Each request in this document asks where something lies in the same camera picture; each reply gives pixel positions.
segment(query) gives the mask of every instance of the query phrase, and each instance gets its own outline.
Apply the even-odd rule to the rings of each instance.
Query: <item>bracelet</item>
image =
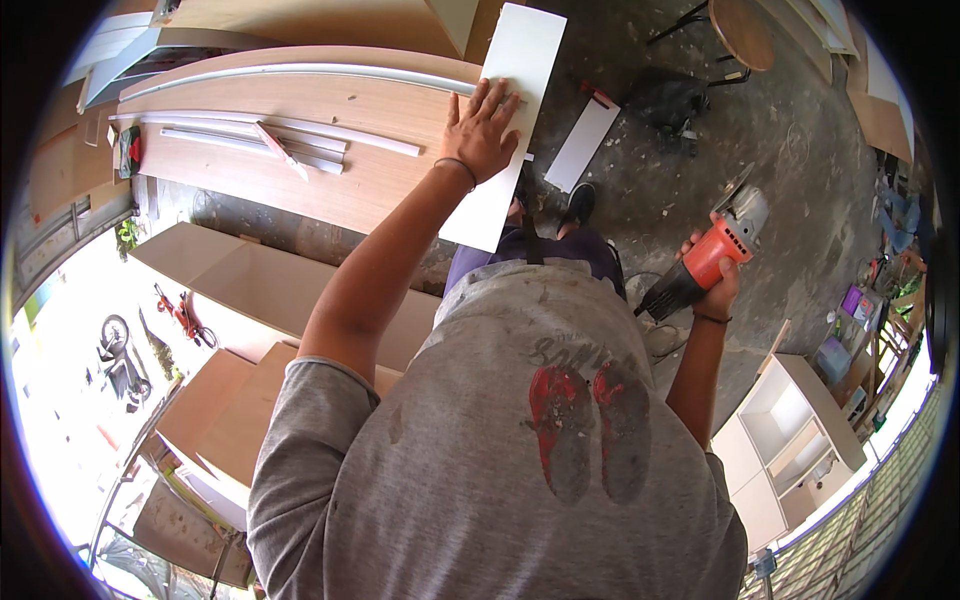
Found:
[[[694,316],[694,318],[699,317],[699,318],[701,318],[701,319],[706,319],[707,321],[713,321],[714,323],[720,324],[720,325],[725,325],[725,324],[729,323],[730,321],[733,321],[733,317],[728,317],[726,321],[722,321],[722,320],[720,320],[720,319],[714,319],[714,318],[711,317],[710,315],[705,315],[705,314],[703,314],[703,313],[698,313],[698,312],[695,312],[695,311],[694,311],[694,313],[693,313],[693,316]]]
[[[433,166],[437,166],[437,163],[440,162],[441,160],[449,160],[451,162],[456,162],[457,164],[459,164],[461,167],[464,168],[464,171],[467,171],[467,175],[469,175],[470,178],[473,180],[473,187],[471,187],[467,193],[470,193],[477,188],[477,176],[473,175],[473,171],[470,170],[470,168],[467,166],[466,163],[464,163],[462,160],[457,158],[444,156],[443,158],[437,158],[437,160],[433,163]]]

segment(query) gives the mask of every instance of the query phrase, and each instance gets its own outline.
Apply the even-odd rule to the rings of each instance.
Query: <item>orange angle grinder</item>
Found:
[[[770,208],[763,193],[746,183],[753,168],[751,162],[727,184],[723,198],[711,211],[716,213],[711,216],[713,227],[658,279],[643,296],[634,315],[639,316],[645,310],[659,323],[702,299],[720,281],[722,256],[729,256],[739,264],[754,257]]]

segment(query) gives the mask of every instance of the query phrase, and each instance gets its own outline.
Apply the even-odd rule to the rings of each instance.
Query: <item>gray t-shirt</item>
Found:
[[[471,272],[382,401],[287,367],[248,544],[285,598],[733,598],[723,466],[661,400],[635,318],[578,261]]]

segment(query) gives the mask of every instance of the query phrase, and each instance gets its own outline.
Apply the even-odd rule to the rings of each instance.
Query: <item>purple shorts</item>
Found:
[[[613,282],[613,287],[620,298],[624,298],[623,272],[619,260],[613,249],[607,245],[599,233],[590,228],[574,229],[562,240],[540,238],[540,252],[544,258],[559,257],[571,260],[586,260],[590,264],[590,272],[597,279],[604,277]],[[460,246],[453,255],[450,263],[450,272],[446,276],[444,297],[453,289],[464,275],[491,265],[495,262],[514,260],[527,257],[526,244],[523,241],[523,228],[508,223],[503,226],[500,234],[500,243],[496,253],[491,254],[470,246]]]

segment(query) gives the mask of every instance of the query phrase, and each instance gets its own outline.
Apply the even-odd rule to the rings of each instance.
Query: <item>white cabinet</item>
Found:
[[[711,444],[751,552],[803,523],[867,460],[827,386],[793,354],[774,354]]]

